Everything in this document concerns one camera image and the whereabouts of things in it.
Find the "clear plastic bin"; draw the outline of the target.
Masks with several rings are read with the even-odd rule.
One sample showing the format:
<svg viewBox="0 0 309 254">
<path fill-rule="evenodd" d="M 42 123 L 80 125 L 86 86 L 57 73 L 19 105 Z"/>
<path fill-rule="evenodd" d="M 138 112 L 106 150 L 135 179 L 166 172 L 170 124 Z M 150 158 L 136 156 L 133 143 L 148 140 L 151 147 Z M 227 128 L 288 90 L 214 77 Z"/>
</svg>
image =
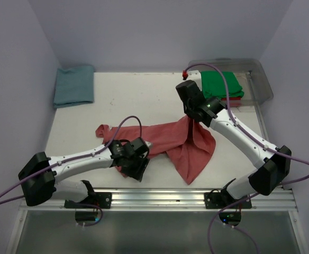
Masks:
<svg viewBox="0 0 309 254">
<path fill-rule="evenodd" d="M 242 106 L 262 105 L 273 99 L 274 94 L 261 63 L 253 58 L 218 58 L 211 60 L 192 60 L 188 64 L 207 63 L 220 71 L 232 72 L 242 86 L 244 96 Z"/>
</svg>

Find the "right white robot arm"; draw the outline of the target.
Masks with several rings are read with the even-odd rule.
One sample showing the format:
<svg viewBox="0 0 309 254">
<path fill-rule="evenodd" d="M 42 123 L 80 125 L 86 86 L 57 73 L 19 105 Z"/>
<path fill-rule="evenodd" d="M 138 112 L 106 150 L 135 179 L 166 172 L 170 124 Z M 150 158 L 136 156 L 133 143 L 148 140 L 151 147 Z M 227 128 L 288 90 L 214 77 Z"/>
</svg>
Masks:
<svg viewBox="0 0 309 254">
<path fill-rule="evenodd" d="M 227 105 L 216 97 L 205 98 L 193 80 L 176 86 L 183 103 L 185 114 L 191 119 L 202 122 L 207 127 L 227 138 L 253 164 L 254 171 L 227 183 L 219 193 L 211 196 L 214 201 L 230 205 L 250 194 L 268 196 L 289 174 L 291 150 L 276 146 L 248 130 L 255 139 L 262 142 L 259 146 L 247 137 L 240 127 L 244 126 L 236 117 L 230 117 Z"/>
</svg>

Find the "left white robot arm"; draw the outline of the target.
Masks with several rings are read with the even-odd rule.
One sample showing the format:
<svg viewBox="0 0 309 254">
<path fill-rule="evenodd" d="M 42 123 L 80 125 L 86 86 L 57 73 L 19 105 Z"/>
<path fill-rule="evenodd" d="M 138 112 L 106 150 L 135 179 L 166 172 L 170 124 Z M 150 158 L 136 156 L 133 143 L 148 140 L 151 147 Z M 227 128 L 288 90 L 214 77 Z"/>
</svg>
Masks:
<svg viewBox="0 0 309 254">
<path fill-rule="evenodd" d="M 91 170 L 119 167 L 121 173 L 141 181 L 151 148 L 151 142 L 138 137 L 133 141 L 111 140 L 73 155 L 47 157 L 45 152 L 36 153 L 18 174 L 26 204 L 37 206 L 59 199 L 80 206 L 96 205 L 98 200 L 90 182 L 72 182 L 69 178 Z"/>
</svg>

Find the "salmon pink t shirt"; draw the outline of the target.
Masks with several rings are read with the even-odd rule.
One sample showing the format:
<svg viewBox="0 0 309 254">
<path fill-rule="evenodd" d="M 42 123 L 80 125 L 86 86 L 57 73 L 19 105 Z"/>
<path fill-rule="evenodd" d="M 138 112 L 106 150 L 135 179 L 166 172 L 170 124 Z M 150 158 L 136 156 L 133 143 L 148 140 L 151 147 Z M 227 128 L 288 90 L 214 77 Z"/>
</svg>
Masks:
<svg viewBox="0 0 309 254">
<path fill-rule="evenodd" d="M 145 141 L 152 143 L 150 158 L 165 153 L 184 182 L 190 185 L 211 160 L 216 140 L 210 131 L 198 122 L 184 116 L 177 122 L 150 126 L 125 126 L 119 130 L 107 124 L 101 124 L 95 131 L 104 143 L 116 134 L 117 140 L 132 141 L 142 134 Z"/>
</svg>

